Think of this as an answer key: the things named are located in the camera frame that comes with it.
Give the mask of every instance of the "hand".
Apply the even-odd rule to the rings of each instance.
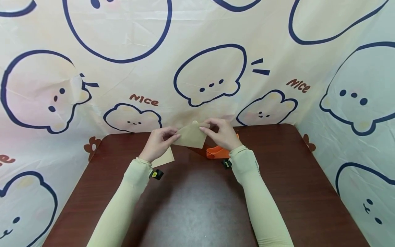
[[[153,130],[139,158],[152,162],[161,157],[170,145],[180,138],[180,134],[175,135],[177,131],[178,129],[174,127]]]
[[[218,133],[215,133],[214,131],[205,127],[199,128],[206,135],[208,135],[218,146],[232,151],[233,149],[243,145],[241,141],[237,138],[236,132],[230,125],[229,121],[219,118],[210,118],[204,122],[210,124],[211,127],[217,126],[219,128]]]

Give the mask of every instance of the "paper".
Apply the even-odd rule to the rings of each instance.
[[[203,133],[199,127],[209,128],[210,124],[193,121],[192,124],[184,126],[177,131],[176,134],[180,134],[181,137],[173,144],[185,147],[203,148],[207,135]]]
[[[171,151],[171,147],[169,147],[161,157],[152,161],[151,164],[152,164],[152,168],[154,168],[157,166],[161,166],[161,165],[170,163],[172,161],[174,161],[174,156],[173,156],[173,152]]]

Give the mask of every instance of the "wooden table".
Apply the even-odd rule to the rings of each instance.
[[[260,172],[296,247],[368,247],[295,127],[236,128],[255,152]],[[130,161],[149,133],[106,136],[44,247],[84,247]],[[220,160],[172,146],[175,162],[160,169],[135,210],[123,246],[257,246],[242,187]]]

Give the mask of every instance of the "light green arm sleeve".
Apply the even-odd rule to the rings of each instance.
[[[108,203],[87,247],[119,247],[128,231],[134,207],[148,184],[152,164],[136,158]]]
[[[232,171],[243,186],[259,247],[293,246],[281,214],[263,182],[254,152],[240,146],[230,152]]]

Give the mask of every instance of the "cartoon ghost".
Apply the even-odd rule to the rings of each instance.
[[[129,133],[149,132],[162,127],[162,118],[158,113],[141,111],[126,103],[116,104],[104,114],[103,119],[110,127]]]
[[[0,190],[0,246],[30,247],[51,227],[55,191],[38,172],[22,172]]]
[[[174,76],[174,88],[192,107],[233,96],[240,89],[246,64],[247,54],[241,45],[211,47],[181,65]]]
[[[229,11],[243,12],[243,11],[246,11],[246,10],[254,7],[261,0],[249,0],[249,1],[245,1],[245,0],[242,0],[242,1],[240,1],[240,0],[213,0],[213,1]]]
[[[51,134],[66,131],[77,105],[92,96],[66,56],[47,50],[25,52],[16,57],[4,72],[0,100],[15,124],[46,129]]]
[[[63,0],[63,9],[71,32],[87,51],[121,64],[156,51],[172,14],[171,0]]]
[[[37,6],[34,0],[2,1],[0,17],[19,17],[27,15]]]
[[[285,99],[280,90],[272,90],[247,105],[236,120],[243,126],[279,124],[297,107],[297,100]]]
[[[337,193],[370,246],[395,243],[395,180],[358,163],[345,163],[337,172]]]
[[[389,0],[295,0],[288,23],[292,39],[301,45],[332,41],[377,14]]]
[[[395,117],[395,43],[360,46],[342,63],[320,101],[320,108],[366,136],[376,124]]]

